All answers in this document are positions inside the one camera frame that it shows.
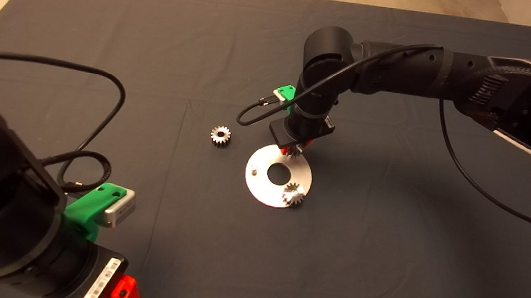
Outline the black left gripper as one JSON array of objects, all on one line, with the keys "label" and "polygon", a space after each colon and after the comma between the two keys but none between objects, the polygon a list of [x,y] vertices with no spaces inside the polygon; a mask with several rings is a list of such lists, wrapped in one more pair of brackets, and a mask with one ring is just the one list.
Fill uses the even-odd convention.
[{"label": "black left gripper", "polygon": [[141,298],[121,253],[85,239],[55,236],[41,277],[43,298]]}]

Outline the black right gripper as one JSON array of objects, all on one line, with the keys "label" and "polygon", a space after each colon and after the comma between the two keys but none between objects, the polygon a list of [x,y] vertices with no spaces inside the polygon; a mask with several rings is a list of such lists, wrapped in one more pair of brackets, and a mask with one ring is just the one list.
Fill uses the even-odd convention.
[{"label": "black right gripper", "polygon": [[308,118],[298,113],[290,113],[285,117],[272,120],[270,133],[283,156],[291,155],[291,148],[296,145],[311,145],[314,139],[332,134],[335,124],[330,117]]}]

